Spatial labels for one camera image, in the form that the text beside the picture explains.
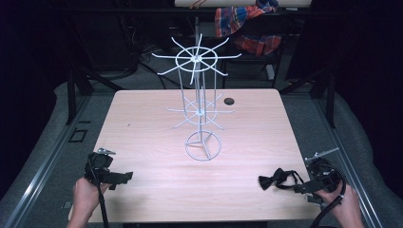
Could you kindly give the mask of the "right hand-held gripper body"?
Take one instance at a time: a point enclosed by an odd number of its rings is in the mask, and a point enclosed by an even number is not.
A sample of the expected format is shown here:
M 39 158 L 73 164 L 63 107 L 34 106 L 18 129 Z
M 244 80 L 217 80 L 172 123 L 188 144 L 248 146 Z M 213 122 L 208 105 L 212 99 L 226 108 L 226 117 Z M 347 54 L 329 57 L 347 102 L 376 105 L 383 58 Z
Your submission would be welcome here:
M 334 192 L 337 186 L 342 183 L 342 189 L 339 193 L 339 199 L 337 204 L 341 203 L 344 197 L 346 180 L 344 174 L 333 166 L 328 160 L 325 159 L 326 155 L 336 152 L 338 147 L 327 151 L 316 152 L 312 157 L 305 158 L 306 168 L 309 174 L 312 176 L 312 181 L 317 182 L 316 191 L 324 190 L 328 193 Z

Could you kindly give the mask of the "person's left hand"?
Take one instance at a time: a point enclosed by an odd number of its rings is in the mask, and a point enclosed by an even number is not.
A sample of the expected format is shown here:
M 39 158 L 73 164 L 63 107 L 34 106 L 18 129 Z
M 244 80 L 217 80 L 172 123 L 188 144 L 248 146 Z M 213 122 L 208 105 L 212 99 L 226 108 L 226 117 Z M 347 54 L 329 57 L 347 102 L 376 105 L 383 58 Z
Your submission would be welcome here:
M 101 193 L 103 194 L 109 187 L 109 184 L 101 184 Z M 71 220 L 82 220 L 87 223 L 92 216 L 93 211 L 99 204 L 99 193 L 96 185 L 85 178 L 80 178 L 73 186 L 73 212 Z

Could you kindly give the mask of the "red blue plaid cloth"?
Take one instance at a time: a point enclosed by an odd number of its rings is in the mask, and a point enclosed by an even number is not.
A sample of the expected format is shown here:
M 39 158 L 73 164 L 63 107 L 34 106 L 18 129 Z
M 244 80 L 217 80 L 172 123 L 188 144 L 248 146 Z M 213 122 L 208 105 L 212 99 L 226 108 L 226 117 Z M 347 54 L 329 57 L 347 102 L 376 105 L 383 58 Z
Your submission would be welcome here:
M 253 6 L 247 7 L 218 8 L 215 13 L 215 35 L 220 38 L 233 35 L 248 20 L 264 13 L 276 12 L 277 8 L 277 0 L 256 0 Z M 262 56 L 277 50 L 281 44 L 281 37 L 243 34 L 235 39 L 234 44 L 237 49 Z

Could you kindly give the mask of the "black metal stand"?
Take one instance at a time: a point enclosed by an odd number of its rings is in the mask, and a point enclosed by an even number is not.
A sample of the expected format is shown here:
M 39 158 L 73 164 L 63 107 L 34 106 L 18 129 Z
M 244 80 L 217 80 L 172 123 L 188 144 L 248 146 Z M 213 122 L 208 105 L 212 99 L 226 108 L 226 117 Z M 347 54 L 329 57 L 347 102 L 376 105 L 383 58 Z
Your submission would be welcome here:
M 87 68 L 84 66 L 74 66 L 67 75 L 68 115 L 66 125 L 71 124 L 76 117 L 76 89 L 79 89 L 84 96 L 93 93 L 93 87 L 87 78 Z
M 310 96 L 312 99 L 320 99 L 323 94 L 326 94 L 325 118 L 330 127 L 335 128 L 336 76 L 332 70 L 320 69 L 311 75 L 298 79 L 295 83 L 281 89 L 279 93 L 281 95 L 288 94 L 312 80 L 314 80 L 314 85 L 310 90 Z

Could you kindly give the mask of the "aluminium floor rail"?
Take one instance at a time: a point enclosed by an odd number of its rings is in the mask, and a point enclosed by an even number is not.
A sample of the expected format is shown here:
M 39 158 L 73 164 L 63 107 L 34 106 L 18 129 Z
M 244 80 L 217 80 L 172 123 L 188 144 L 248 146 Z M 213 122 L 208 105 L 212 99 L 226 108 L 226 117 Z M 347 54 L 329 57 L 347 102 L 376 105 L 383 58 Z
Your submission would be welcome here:
M 360 180 L 358 174 L 356 173 L 354 165 L 337 132 L 337 129 L 332 128 L 328 123 L 327 117 L 324 113 L 325 106 L 323 102 L 321 100 L 313 100 L 313 104 L 327 132 L 330 134 L 333 144 L 338 148 L 338 150 L 334 152 L 334 155 L 336 156 L 339 166 L 346 176 L 346 179 L 349 181 L 350 185 L 356 190 L 358 194 L 360 209 L 368 228 L 383 228 L 383 225 L 373 207 L 373 204 L 371 203 L 369 195 L 365 190 L 364 185 Z
M 72 186 L 84 174 L 92 150 L 91 99 L 81 98 L 77 116 L 65 124 L 65 102 L 57 102 L 50 121 L 22 172 L 0 201 L 0 228 L 65 228 Z

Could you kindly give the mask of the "person's right hand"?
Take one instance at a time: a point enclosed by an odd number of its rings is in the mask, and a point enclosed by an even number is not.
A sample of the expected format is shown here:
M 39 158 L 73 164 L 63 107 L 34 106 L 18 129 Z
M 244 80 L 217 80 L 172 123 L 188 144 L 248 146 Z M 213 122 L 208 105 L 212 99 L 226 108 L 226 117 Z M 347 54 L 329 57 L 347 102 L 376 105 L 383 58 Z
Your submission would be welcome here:
M 331 203 L 336 199 L 338 194 L 341 192 L 343 184 L 340 183 L 337 186 L 337 189 L 334 192 L 328 193 L 324 190 L 316 191 L 321 198 L 325 200 L 327 203 Z M 359 200 L 357 192 L 352 188 L 349 184 L 345 186 L 344 198 L 341 200 L 341 204 L 338 204 L 331 213 L 338 221 L 342 217 L 348 217 L 352 215 L 356 215 L 357 217 L 361 217 L 361 211 L 359 208 Z

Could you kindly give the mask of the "black metal chair frame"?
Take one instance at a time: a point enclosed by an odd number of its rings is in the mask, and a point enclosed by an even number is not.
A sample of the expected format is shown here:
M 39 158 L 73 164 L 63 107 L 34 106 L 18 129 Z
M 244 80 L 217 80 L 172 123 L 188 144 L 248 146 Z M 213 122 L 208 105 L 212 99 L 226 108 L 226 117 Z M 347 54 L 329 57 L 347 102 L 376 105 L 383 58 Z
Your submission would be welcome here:
M 295 27 L 295 22 L 287 15 L 263 14 L 246 22 L 235 32 L 228 35 L 229 41 L 224 47 L 225 55 L 240 55 L 235 59 L 221 61 L 221 69 L 228 71 L 229 67 L 253 69 L 261 66 L 260 71 L 266 73 L 263 79 L 259 75 L 231 76 L 222 79 L 222 87 L 229 82 L 259 82 L 270 83 L 274 87 L 281 64 L 285 43 Z

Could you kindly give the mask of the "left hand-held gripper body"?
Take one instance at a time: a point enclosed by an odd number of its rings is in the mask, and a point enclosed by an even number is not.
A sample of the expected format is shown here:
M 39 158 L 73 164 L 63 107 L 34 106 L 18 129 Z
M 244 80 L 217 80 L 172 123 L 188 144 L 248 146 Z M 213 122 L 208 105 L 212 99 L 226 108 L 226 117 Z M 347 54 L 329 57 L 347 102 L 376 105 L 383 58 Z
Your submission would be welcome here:
M 108 169 L 113 161 L 111 155 L 115 155 L 115 152 L 104 148 L 99 148 L 96 152 L 90 153 L 87 156 L 84 177 L 94 185 L 101 183 L 114 185 Z

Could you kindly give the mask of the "black bow tie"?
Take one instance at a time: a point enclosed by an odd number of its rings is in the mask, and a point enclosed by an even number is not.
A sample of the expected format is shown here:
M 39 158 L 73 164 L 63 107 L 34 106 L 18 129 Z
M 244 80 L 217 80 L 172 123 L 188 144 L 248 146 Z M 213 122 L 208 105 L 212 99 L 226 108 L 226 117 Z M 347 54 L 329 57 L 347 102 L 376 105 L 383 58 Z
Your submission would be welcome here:
M 294 183 L 292 185 L 284 185 L 289 177 L 293 178 Z M 288 190 L 297 186 L 299 183 L 304 183 L 304 180 L 297 171 L 284 171 L 282 168 L 278 168 L 272 177 L 259 176 L 258 181 L 262 190 L 267 190 L 272 184 L 279 189 Z

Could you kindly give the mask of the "white wire display rack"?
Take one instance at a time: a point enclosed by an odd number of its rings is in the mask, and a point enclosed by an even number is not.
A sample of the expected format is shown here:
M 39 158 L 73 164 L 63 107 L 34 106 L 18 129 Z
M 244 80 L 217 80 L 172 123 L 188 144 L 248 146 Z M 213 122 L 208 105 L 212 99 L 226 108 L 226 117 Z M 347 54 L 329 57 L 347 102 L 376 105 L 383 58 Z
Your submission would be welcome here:
M 174 38 L 172 42 L 180 49 L 176 55 L 153 56 L 159 59 L 174 61 L 170 69 L 157 72 L 159 76 L 176 71 L 180 81 L 180 94 L 182 97 L 182 109 L 168 108 L 171 112 L 181 112 L 183 121 L 175 125 L 175 128 L 183 124 L 192 124 L 197 130 L 191 133 L 184 142 L 186 154 L 195 161 L 207 162 L 216 158 L 221 152 L 221 139 L 213 131 L 207 129 L 208 125 L 214 125 L 223 130 L 216 118 L 223 110 L 218 110 L 218 100 L 223 95 L 217 90 L 217 77 L 227 77 L 228 74 L 217 68 L 219 60 L 236 59 L 238 55 L 220 56 L 217 49 L 226 45 L 226 38 L 214 47 L 202 46 L 202 34 L 197 43 L 192 47 L 184 47 Z

